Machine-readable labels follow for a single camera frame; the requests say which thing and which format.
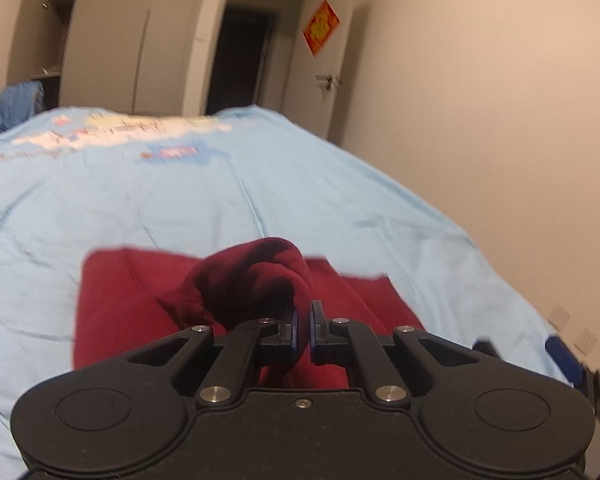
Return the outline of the dark red sweater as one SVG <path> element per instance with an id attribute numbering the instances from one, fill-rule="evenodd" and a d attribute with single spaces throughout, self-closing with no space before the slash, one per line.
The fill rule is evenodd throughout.
<path id="1" fill-rule="evenodd" d="M 84 261 L 76 310 L 73 364 L 84 367 L 187 327 L 227 334 L 255 318 L 298 314 L 300 344 L 309 343 L 312 301 L 328 318 L 363 322 L 388 335 L 421 328 L 390 280 L 337 273 L 323 258 L 304 258 L 277 237 L 192 258 L 135 248 L 96 250 Z"/>

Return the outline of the red diamond door decoration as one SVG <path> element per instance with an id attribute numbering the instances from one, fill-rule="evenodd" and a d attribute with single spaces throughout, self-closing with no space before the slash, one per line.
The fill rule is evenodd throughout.
<path id="1" fill-rule="evenodd" d="M 323 50 L 340 23 L 340 18 L 332 5 L 327 0 L 323 0 L 302 29 L 303 39 L 313 56 L 317 56 Z"/>

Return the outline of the open grey wardrobe door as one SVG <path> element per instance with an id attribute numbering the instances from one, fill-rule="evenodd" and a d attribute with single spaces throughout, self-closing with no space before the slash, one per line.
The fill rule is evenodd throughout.
<path id="1" fill-rule="evenodd" d="M 6 84 L 28 81 L 45 58 L 45 0 L 21 0 L 7 66 Z"/>

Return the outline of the light blue cartoon bed quilt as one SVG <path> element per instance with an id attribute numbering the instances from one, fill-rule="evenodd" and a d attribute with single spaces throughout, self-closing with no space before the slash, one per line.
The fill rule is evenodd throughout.
<path id="1" fill-rule="evenodd" d="M 282 115 L 256 106 L 187 119 L 60 108 L 0 134 L 0 479 L 24 469 L 12 406 L 71 366 L 89 252 L 204 257 L 266 236 L 343 274 L 388 276 L 431 333 L 459 344 L 486 337 L 506 361 L 560 375 L 542 316 L 462 228 Z"/>

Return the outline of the white room door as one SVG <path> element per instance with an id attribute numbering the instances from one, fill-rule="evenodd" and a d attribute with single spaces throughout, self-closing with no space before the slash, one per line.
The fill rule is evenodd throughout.
<path id="1" fill-rule="evenodd" d="M 355 26 L 356 0 L 327 0 L 340 18 L 340 25 L 313 56 L 302 36 L 311 15 L 323 0 L 303 0 L 294 34 L 294 47 L 288 67 L 280 112 L 291 122 L 332 143 L 338 143 L 340 94 L 348 88 L 349 81 L 343 73 L 351 29 Z M 336 75 L 342 85 L 338 90 L 324 91 L 316 75 Z"/>

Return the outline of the grey built-in wardrobe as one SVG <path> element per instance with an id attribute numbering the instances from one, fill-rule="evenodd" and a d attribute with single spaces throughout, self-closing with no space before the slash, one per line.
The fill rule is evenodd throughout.
<path id="1" fill-rule="evenodd" d="M 181 113 L 201 0 L 45 0 L 49 106 Z"/>

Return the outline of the white wall socket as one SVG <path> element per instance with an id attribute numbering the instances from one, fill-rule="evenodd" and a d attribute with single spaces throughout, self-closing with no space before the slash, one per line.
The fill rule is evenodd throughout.
<path id="1" fill-rule="evenodd" d="M 596 344 L 596 335 L 587 328 L 581 330 L 574 341 L 574 346 L 582 354 L 582 356 L 588 356 L 593 351 Z"/>
<path id="2" fill-rule="evenodd" d="M 558 332 L 561 332 L 567 326 L 570 318 L 570 313 L 560 304 L 555 304 L 554 308 L 547 315 L 547 321 Z"/>

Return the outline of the blue clothes pile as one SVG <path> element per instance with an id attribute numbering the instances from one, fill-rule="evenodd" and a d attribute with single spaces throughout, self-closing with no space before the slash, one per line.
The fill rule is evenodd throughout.
<path id="1" fill-rule="evenodd" d="M 20 82 L 0 93 L 0 134 L 44 110 L 44 89 L 39 81 Z"/>

